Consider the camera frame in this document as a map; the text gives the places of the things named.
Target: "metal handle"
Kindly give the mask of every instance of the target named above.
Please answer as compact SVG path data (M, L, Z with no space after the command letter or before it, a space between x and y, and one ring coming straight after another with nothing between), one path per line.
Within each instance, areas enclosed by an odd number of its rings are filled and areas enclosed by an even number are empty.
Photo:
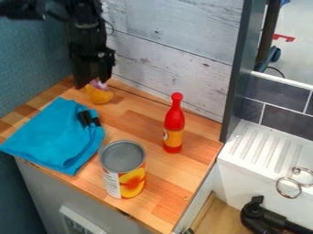
M301 167L301 166L295 166L291 169L291 172L294 174L294 175L300 175L301 172L306 172L308 174L310 174L312 177L313 177L313 171L305 168L305 167ZM302 184L300 182L298 182L302 187L311 187L313 186L313 183L311 184Z
M293 195L293 196L284 193L284 192L279 188L279 184L280 184L282 181L289 181L289 182L293 183L294 185L296 185L297 188L298 188L298 190L299 190L298 193L295 194L295 195ZM297 197L299 197L299 196L301 195L301 193L302 193L302 186L301 186L300 183L297 182L295 179L292 179L292 178L289 178L289 177L282 177L282 178L280 178L280 179L278 179L278 180L276 181L276 190L277 190L277 192L278 192L281 196L283 196L283 197L286 197L286 198L289 198L289 199L295 199L295 198L297 198Z
M309 173L310 175L312 175L312 177L313 177L313 171L311 171L311 170L309 170L309 169L307 169L307 168L305 168L305 167L301 167L301 166L294 166L294 167L292 167L291 172L292 172L292 174L294 174L294 175L300 175L301 172L306 172L306 173ZM299 190L299 192L298 192L297 194L293 195L293 196L290 196L290 195L284 193L284 192L279 188L279 185L280 185L280 183L281 183L282 181L288 181L288 182L291 182L292 184L296 185L297 188L298 188L298 190ZM276 181L276 190L277 190L277 192L278 192L281 196L286 197L286 198L289 198L289 199L295 199L295 198L299 197L299 196L301 195L301 193L302 193L302 187L312 187L312 186L313 186L313 183L311 183L311 184L303 184L303 183L300 183L300 182L298 182L298 181L296 181L295 179L290 178L290 177L282 177L282 178L280 178L280 179L278 179L278 180Z

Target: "teal wall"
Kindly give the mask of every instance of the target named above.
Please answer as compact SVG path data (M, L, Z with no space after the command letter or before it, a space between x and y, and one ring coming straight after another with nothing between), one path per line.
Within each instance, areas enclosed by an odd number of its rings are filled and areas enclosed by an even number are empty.
M0 117L70 74L61 23L0 18ZM0 152L0 229L45 234L14 158Z
M62 23L0 18L0 117L68 75Z

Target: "tin can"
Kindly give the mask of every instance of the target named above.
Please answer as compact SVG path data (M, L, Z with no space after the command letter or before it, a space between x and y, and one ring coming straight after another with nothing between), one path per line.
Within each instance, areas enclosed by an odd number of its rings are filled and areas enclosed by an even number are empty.
M141 193L146 183L146 153L132 141L117 141L99 149L106 192L116 198Z

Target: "red plastic bottle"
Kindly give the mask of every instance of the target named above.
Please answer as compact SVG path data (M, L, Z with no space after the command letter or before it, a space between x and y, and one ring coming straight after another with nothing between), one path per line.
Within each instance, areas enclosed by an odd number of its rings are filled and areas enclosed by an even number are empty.
M163 147L169 153L178 153L182 148L185 116L180 108L183 95L179 92L172 94L172 107L164 121Z

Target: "can label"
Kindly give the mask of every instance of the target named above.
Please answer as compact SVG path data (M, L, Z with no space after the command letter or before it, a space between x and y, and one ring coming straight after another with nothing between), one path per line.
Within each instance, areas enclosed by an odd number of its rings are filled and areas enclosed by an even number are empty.
M183 141L183 132L183 130L169 131L165 129L163 136L164 144L173 148L181 146Z
M112 197L121 198L118 174L104 171L104 183L106 192Z
M144 189L145 182L145 165L141 165L136 170L124 174L104 170L105 190L112 197L135 197Z

